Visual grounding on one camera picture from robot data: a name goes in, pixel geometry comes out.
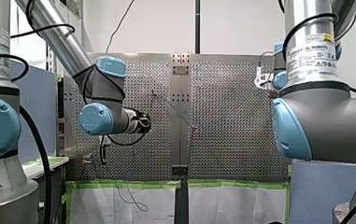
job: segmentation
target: pegboard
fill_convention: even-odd
[[[189,178],[288,180],[271,100],[253,80],[257,56],[192,56]],[[265,71],[272,71],[269,63]]]
[[[134,147],[108,147],[107,165],[101,165],[99,138],[79,128],[84,103],[76,84],[66,78],[65,94],[72,100],[65,107],[70,119],[65,138],[76,150],[67,179],[166,180],[179,163],[188,166],[188,178],[287,180],[289,161],[275,147],[271,102],[253,84],[258,57],[187,55],[183,68],[190,71],[175,74],[175,54],[109,55],[127,62],[124,105],[150,112],[152,129]],[[271,69],[270,58],[265,61]],[[138,136],[113,138],[128,143]],[[92,162],[83,162],[89,155]]]

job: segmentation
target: silver robot arm segment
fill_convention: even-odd
[[[16,2],[26,11],[28,0]],[[31,7],[30,16],[35,29],[65,23],[50,0],[35,0]],[[55,27],[41,32],[40,35],[75,79],[81,93],[93,99],[80,113],[80,126],[86,133],[147,133],[150,130],[148,115],[122,107],[125,62],[102,57],[93,64],[68,27]]]
[[[335,53],[356,0],[285,0],[285,13],[288,80],[272,110],[278,149],[292,159],[356,163],[356,98],[337,76]],[[349,209],[341,223],[356,224],[356,192]]]

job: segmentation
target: metal frame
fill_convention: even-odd
[[[289,181],[290,160],[274,142],[270,99],[253,84],[258,60],[191,56],[191,120],[198,130],[190,140],[189,178]],[[272,57],[264,57],[263,66],[272,71]]]
[[[160,81],[160,83],[157,83],[157,85],[161,85],[163,89],[163,96],[164,98],[157,98],[157,103],[159,104],[157,106],[158,110],[155,111],[154,113],[166,113],[163,112],[163,110],[166,110],[168,113],[168,119],[169,121],[163,121],[161,124],[162,126],[167,126],[168,133],[163,132],[163,133],[153,133],[150,132],[149,138],[152,137],[152,134],[156,134],[157,137],[162,137],[162,135],[168,134],[168,137],[163,138],[163,141],[169,141],[169,148],[163,153],[168,153],[166,157],[164,157],[163,160],[169,160],[167,163],[163,163],[163,165],[169,164],[168,167],[153,167],[153,161],[149,160],[146,161],[146,153],[156,153],[156,151],[152,151],[152,147],[155,146],[154,142],[148,142],[149,144],[142,144],[138,145],[140,149],[137,150],[137,155],[139,155],[137,158],[138,163],[135,164],[135,173],[138,173],[138,175],[133,175],[130,176],[130,179],[132,180],[160,180],[160,179],[179,179],[179,180],[186,180],[187,178],[228,178],[228,179],[243,179],[243,180],[256,180],[256,181],[267,181],[267,182],[283,182],[283,181],[289,181],[288,177],[288,164],[290,164],[289,160],[283,159],[282,156],[278,154],[278,151],[276,150],[274,146],[274,140],[273,140],[273,134],[272,134],[272,127],[271,127],[271,117],[270,117],[270,111],[267,106],[268,98],[266,96],[266,93],[260,90],[257,90],[254,85],[252,84],[252,80],[254,79],[251,76],[255,74],[255,65],[258,62],[259,57],[258,56],[237,56],[237,55],[191,55],[191,54],[181,54],[181,53],[174,53],[174,54],[104,54],[104,53],[91,53],[90,57],[95,59],[99,56],[114,56],[118,57],[120,59],[125,60],[126,62],[129,63],[141,63],[144,65],[143,68],[140,66],[135,67],[135,74],[132,78],[142,78],[140,79],[143,82],[147,82],[149,86],[154,86],[156,84],[154,83],[149,83],[149,79],[143,79],[140,75],[142,74],[141,71],[143,70],[143,76],[153,76],[157,71],[150,71],[151,65],[153,63],[159,63],[162,62],[163,66],[165,66],[164,70],[162,71],[165,73],[163,75],[164,79],[168,79],[167,81],[163,80]],[[236,76],[237,80],[239,83],[236,85],[234,83],[230,83],[232,85],[235,85],[231,88],[231,90],[239,90],[240,95],[239,97],[251,97],[251,96],[256,96],[256,99],[260,99],[259,103],[256,108],[254,109],[261,109],[260,111],[255,111],[256,113],[263,113],[262,118],[266,118],[266,121],[262,120],[262,124],[265,125],[266,127],[263,130],[264,135],[262,137],[266,139],[250,139],[255,141],[261,141],[267,142],[267,146],[265,148],[260,148],[259,145],[256,145],[257,148],[255,151],[252,150],[251,154],[245,154],[249,156],[253,156],[254,153],[256,154],[256,157],[258,158],[257,162],[259,162],[261,165],[268,165],[266,164],[267,162],[271,162],[269,166],[273,166],[271,168],[264,168],[258,175],[244,175],[242,172],[246,172],[248,167],[245,167],[245,159],[243,158],[243,161],[236,161],[233,156],[235,155],[234,151],[233,154],[223,154],[223,151],[226,147],[229,146],[228,140],[225,140],[224,142],[224,149],[220,151],[220,156],[223,158],[226,158],[226,160],[231,160],[232,166],[234,166],[234,171],[228,174],[229,170],[223,170],[223,167],[207,167],[208,169],[206,174],[201,174],[198,172],[195,172],[195,169],[198,167],[198,165],[203,165],[200,163],[195,163],[193,160],[196,160],[198,158],[195,158],[193,156],[193,152],[197,150],[198,148],[195,148],[195,144],[201,144],[201,141],[198,141],[198,138],[195,138],[194,132],[195,132],[195,125],[198,124],[192,124],[192,122],[198,122],[198,118],[196,117],[198,113],[201,113],[201,111],[198,111],[198,106],[197,103],[200,102],[198,101],[198,97],[205,97],[205,95],[201,94],[196,94],[196,87],[194,86],[196,76],[198,76],[198,69],[201,69],[201,67],[206,67],[206,66],[216,66],[216,68],[220,66],[226,66],[228,64],[230,69],[228,72],[231,74],[229,76]],[[272,58],[271,57],[264,57],[263,64],[266,64],[266,67],[271,69],[272,68]],[[210,75],[212,77],[218,78],[218,75]],[[130,97],[127,97],[125,100],[126,105],[138,108],[138,107],[143,107],[144,104],[148,103],[150,100],[145,99],[143,94],[151,94],[150,90],[132,90],[132,88],[137,88],[136,84],[133,84],[133,80],[127,80],[125,82],[125,90],[128,92],[127,95],[129,96],[130,94],[132,95],[133,93],[136,93],[138,91],[139,93],[136,94],[135,96],[139,97],[138,99],[133,99]],[[77,111],[78,108],[80,108],[82,105],[75,105],[75,102],[81,100],[81,95],[78,95],[78,91],[75,91],[75,85],[72,78],[66,77],[64,79],[64,97],[65,97],[65,148],[66,151],[70,152],[75,152],[75,153],[67,153],[69,156],[73,157],[72,163],[67,167],[66,169],[66,176],[70,180],[76,180],[76,179],[91,179],[91,178],[112,178],[112,179],[117,179],[117,178],[125,178],[126,174],[128,174],[128,169],[127,167],[122,166],[120,163],[113,163],[109,164],[107,171],[103,170],[103,168],[100,166],[99,159],[98,159],[98,148],[99,148],[99,139],[97,136],[85,136],[85,139],[80,139],[81,136],[84,136],[85,133],[75,133],[74,132],[74,126],[78,126],[77,122],[77,117],[79,113]],[[159,117],[157,114],[150,115],[151,117],[154,118],[154,120],[159,119],[162,117]],[[248,122],[250,118],[246,118],[246,115],[244,115],[242,118]],[[127,136],[119,137],[116,136],[116,139],[126,139]],[[245,143],[242,142],[235,142],[240,144],[241,149],[239,150],[245,150]],[[82,151],[78,150],[78,147],[87,147],[85,150],[85,153],[82,154]],[[119,148],[119,147],[114,147],[110,148],[107,151],[107,154],[109,154],[109,158],[111,157],[118,157],[121,158],[121,160],[126,160],[126,158],[129,158],[131,156],[131,149],[129,147],[124,148]],[[162,169],[163,175],[149,175],[148,173],[157,173],[155,169]],[[220,169],[218,174],[213,175],[211,172],[214,172],[215,169]],[[278,174],[279,176],[270,176],[265,174],[264,172],[269,171],[272,173],[272,175]]]

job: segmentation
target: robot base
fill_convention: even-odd
[[[0,202],[0,224],[38,222],[38,184],[31,180],[20,195]]]

